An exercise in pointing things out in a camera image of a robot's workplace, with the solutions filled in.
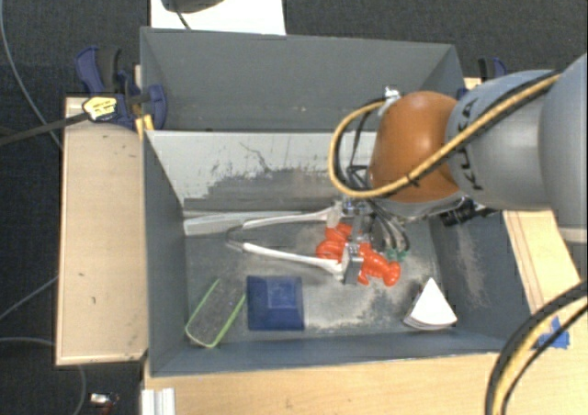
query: orange plastic toy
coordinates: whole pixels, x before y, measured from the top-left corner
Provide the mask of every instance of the orange plastic toy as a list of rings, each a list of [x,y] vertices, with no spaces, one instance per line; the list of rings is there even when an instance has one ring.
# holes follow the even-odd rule
[[[325,240],[319,243],[315,253],[319,258],[341,262],[343,251],[351,235],[352,226],[340,222],[334,228],[326,228]],[[359,254],[364,259],[357,281],[362,285],[369,285],[368,276],[382,278],[384,285],[394,286],[401,277],[401,265],[398,262],[388,262],[383,256],[372,249],[368,242],[360,242]]]

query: gray bin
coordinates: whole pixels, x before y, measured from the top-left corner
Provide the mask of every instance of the gray bin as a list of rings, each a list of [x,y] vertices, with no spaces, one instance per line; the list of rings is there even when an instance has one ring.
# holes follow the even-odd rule
[[[392,288],[344,286],[321,270],[235,252],[223,233],[184,233],[186,216],[328,205],[336,191],[324,159],[334,126],[389,84],[455,96],[463,76],[452,46],[144,28],[141,72],[143,86],[163,84],[169,100],[165,131],[144,143],[153,376],[496,352],[528,317],[500,215],[451,229],[435,219],[411,225],[412,252]],[[373,132],[360,158],[368,158],[370,140]],[[316,225],[280,226],[255,239],[308,249],[320,233]],[[226,273],[243,282],[300,276],[306,330],[249,331],[243,308],[217,348],[191,346],[189,315]],[[427,333],[401,323],[429,276],[458,315],[454,328]]]

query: bin floor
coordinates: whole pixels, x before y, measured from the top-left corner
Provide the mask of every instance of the bin floor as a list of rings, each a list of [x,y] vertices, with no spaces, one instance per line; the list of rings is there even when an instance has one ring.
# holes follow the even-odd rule
[[[370,278],[369,286],[343,285],[323,269],[241,253],[226,245],[226,234],[186,237],[187,287],[190,314],[207,289],[219,277],[230,276],[243,283],[248,275],[290,275],[302,279],[304,331],[250,331],[247,308],[224,337],[225,342],[320,338],[412,331],[401,323],[416,293],[429,277],[442,287],[435,248],[427,222],[409,224],[411,250],[401,263],[401,279],[386,287]],[[324,223],[279,225],[232,235],[288,252],[314,255],[324,238]]]

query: white paper sheet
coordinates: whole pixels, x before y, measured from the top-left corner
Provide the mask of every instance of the white paper sheet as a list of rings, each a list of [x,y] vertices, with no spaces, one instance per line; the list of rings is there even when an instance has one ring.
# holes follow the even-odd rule
[[[282,0],[223,0],[195,13],[182,14],[192,29],[285,35]],[[151,0],[153,28],[184,28],[162,0]]]

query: yellow label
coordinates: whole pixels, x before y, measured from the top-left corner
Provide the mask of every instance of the yellow label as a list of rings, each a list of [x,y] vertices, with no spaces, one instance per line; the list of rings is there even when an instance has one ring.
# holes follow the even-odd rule
[[[112,96],[94,96],[82,105],[93,121],[107,121],[117,114],[117,99]]]

